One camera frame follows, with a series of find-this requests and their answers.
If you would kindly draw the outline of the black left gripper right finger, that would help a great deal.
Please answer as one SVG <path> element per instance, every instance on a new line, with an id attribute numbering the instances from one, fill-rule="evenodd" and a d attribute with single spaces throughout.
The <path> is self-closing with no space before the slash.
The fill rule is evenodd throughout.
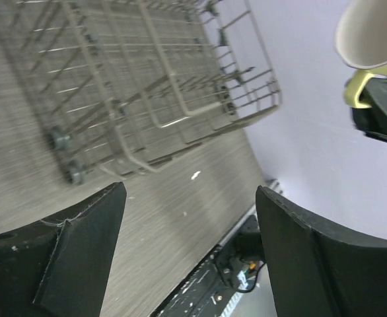
<path id="1" fill-rule="evenodd" d="M 278 316 L 387 316 L 386 239 L 263 186 L 256 211 Z"/>

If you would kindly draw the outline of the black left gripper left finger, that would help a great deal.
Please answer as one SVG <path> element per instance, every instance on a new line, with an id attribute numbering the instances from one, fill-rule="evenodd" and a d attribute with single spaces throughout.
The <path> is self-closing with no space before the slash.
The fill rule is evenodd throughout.
<path id="1" fill-rule="evenodd" d="M 0 234 L 0 316 L 99 316 L 126 198 L 114 182 Z"/>

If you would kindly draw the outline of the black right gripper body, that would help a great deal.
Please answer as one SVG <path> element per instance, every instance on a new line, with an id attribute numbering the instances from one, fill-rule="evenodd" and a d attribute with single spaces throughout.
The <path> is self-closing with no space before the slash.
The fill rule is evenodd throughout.
<path id="1" fill-rule="evenodd" d="M 370 107 L 351 109 L 355 128 L 366 137 L 387 143 L 387 79 L 370 79 L 359 100 Z"/>

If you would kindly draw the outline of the yellow-green mug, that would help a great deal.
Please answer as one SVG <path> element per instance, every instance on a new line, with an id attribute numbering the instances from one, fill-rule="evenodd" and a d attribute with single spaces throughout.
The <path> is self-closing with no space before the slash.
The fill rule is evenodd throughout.
<path id="1" fill-rule="evenodd" d="M 355 70 L 343 93 L 345 103 L 370 108 L 360 100 L 366 84 L 376 75 L 387 77 L 387 0 L 351 1 L 337 24 L 335 49 Z"/>

